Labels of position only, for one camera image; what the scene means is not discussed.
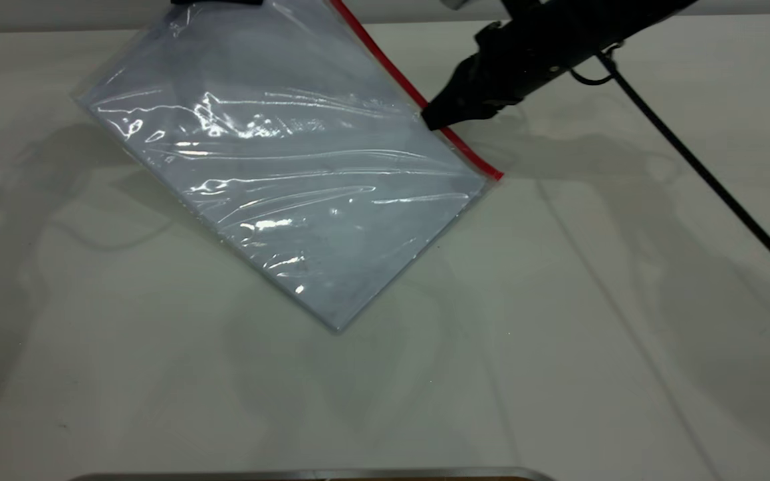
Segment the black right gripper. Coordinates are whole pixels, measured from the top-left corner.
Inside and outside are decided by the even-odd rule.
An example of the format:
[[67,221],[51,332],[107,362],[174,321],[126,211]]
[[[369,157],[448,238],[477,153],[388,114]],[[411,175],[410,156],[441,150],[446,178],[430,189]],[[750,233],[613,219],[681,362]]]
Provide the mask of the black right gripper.
[[511,19],[486,25],[476,35],[479,51],[462,61],[443,89],[422,109],[428,130],[494,118],[532,92],[569,73],[581,84],[611,82],[575,73],[612,53],[630,35],[632,1],[505,1]]

